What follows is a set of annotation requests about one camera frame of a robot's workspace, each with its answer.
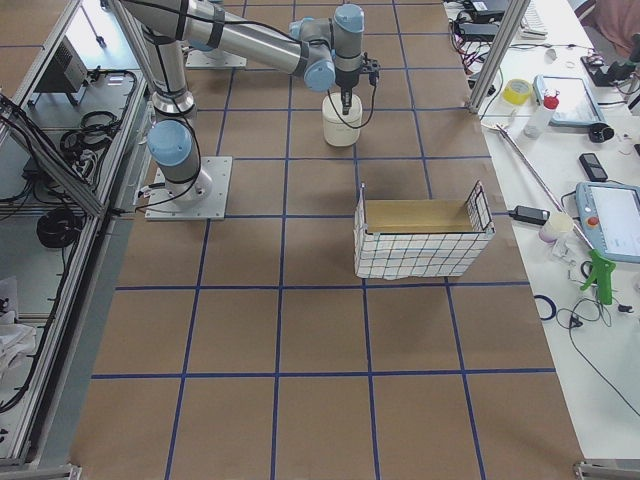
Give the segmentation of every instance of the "screen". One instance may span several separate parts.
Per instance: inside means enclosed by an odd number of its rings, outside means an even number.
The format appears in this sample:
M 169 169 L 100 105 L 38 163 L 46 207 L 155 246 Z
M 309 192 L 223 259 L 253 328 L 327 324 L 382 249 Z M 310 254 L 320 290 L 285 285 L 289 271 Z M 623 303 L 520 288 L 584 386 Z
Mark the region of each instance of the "screen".
M 635 190 L 591 187 L 608 253 L 640 255 L 640 201 Z
M 544 77 L 544 88 L 551 93 L 560 92 L 558 95 L 560 103 L 553 114 L 554 120 L 585 123 L 600 121 L 582 79 Z

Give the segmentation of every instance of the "white cylinder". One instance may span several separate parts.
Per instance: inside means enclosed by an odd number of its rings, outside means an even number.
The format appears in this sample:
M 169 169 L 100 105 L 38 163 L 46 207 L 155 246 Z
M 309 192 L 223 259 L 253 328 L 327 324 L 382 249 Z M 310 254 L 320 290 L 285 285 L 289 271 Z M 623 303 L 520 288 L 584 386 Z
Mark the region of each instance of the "white cylinder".
M 342 101 L 340 100 L 339 92 L 331 94 L 331 101 L 328 96 L 324 98 L 322 101 L 324 139 L 334 147 L 348 147 L 358 141 L 360 129 L 351 127 L 359 127 L 362 122 L 362 102 L 360 98 L 357 95 L 353 95 L 349 113 L 342 115 L 341 112 Z
M 573 219 L 564 212 L 551 212 L 538 236 L 547 243 L 554 243 L 573 230 Z

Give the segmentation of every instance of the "person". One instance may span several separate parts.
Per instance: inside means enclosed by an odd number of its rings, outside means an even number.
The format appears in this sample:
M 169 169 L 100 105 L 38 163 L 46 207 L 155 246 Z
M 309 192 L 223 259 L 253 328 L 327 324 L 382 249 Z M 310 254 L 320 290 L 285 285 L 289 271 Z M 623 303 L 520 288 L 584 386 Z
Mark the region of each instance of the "person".
M 597 30 L 627 59 L 634 46 L 632 37 L 640 33 L 640 0 L 597 0 L 582 24 Z

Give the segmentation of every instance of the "white container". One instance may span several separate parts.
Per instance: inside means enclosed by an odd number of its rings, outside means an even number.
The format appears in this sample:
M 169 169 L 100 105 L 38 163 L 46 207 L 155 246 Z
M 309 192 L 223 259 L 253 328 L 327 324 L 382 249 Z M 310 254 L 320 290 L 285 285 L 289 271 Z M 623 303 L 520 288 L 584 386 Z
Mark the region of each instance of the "white container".
M 524 134 L 529 138 L 538 138 L 549 125 L 553 114 L 556 113 L 558 103 L 557 94 L 554 96 L 545 94 L 542 105 L 533 112 L 533 115 L 524 126 Z
M 322 129 L 324 130 L 324 139 L 329 145 L 333 145 L 334 147 L 348 147 L 353 145 L 358 141 L 360 129 L 350 128 L 345 125 L 344 122 L 352 127 L 360 126 L 362 122 L 362 102 L 357 95 L 353 95 L 351 97 L 351 109 L 349 113 L 342 115 L 340 93 L 332 93 L 331 101 L 329 101 L 328 96 L 324 97 L 322 101 Z
M 564 212 L 551 212 L 538 236 L 547 243 L 554 243 L 573 230 L 573 219 Z

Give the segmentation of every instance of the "tablet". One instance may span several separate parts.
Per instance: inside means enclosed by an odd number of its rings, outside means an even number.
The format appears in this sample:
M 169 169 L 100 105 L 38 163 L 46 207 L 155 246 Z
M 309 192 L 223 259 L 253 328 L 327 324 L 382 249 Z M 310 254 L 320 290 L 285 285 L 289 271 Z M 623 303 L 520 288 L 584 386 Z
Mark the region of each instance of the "tablet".
M 559 92 L 560 104 L 553 114 L 551 125 L 588 127 L 594 123 L 605 123 L 598 102 L 583 78 L 537 75 L 533 87 L 538 102 L 542 101 L 546 91 Z
M 576 186 L 582 229 L 605 258 L 640 263 L 640 188 L 582 182 Z

